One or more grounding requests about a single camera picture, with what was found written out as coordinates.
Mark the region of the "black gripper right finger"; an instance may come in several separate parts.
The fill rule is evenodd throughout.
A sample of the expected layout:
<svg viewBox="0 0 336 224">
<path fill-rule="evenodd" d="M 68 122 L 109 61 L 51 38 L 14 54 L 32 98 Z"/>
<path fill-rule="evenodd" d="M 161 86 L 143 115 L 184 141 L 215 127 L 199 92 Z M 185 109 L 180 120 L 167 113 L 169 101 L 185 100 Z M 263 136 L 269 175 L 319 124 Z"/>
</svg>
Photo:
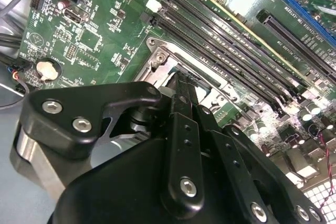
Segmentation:
<svg viewBox="0 0 336 224">
<path fill-rule="evenodd" d="M 221 129 L 187 84 L 201 128 L 201 146 L 210 152 L 221 176 L 220 189 L 229 223 L 325 223 L 320 210 L 236 126 Z"/>
</svg>

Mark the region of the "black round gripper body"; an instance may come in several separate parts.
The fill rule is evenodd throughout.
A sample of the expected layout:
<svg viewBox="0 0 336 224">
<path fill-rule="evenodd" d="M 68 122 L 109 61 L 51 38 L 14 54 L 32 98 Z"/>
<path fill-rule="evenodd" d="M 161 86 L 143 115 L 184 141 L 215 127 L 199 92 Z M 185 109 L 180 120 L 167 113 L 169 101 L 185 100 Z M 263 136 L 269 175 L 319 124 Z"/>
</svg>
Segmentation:
<svg viewBox="0 0 336 224">
<path fill-rule="evenodd" d="M 178 223 L 160 199 L 165 142 L 143 142 L 81 175 L 59 198 L 50 223 Z M 189 223 L 243 223 L 223 175 L 202 157 L 205 201 Z"/>
</svg>

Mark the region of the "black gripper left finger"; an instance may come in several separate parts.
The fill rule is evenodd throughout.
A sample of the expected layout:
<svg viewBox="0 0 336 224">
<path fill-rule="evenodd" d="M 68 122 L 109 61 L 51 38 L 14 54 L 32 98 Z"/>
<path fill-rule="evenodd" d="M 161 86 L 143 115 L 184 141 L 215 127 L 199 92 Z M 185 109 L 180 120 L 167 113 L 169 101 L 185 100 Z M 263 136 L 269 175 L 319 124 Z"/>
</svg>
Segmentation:
<svg viewBox="0 0 336 224">
<path fill-rule="evenodd" d="M 176 73 L 161 89 L 139 81 L 32 92 L 19 119 L 17 154 L 58 202 L 71 182 L 95 168 L 91 154 L 103 137 L 133 135 L 139 122 L 150 135 L 143 142 L 165 142 L 164 208 L 175 218 L 192 218 L 203 207 L 204 185 L 189 83 Z"/>
</svg>

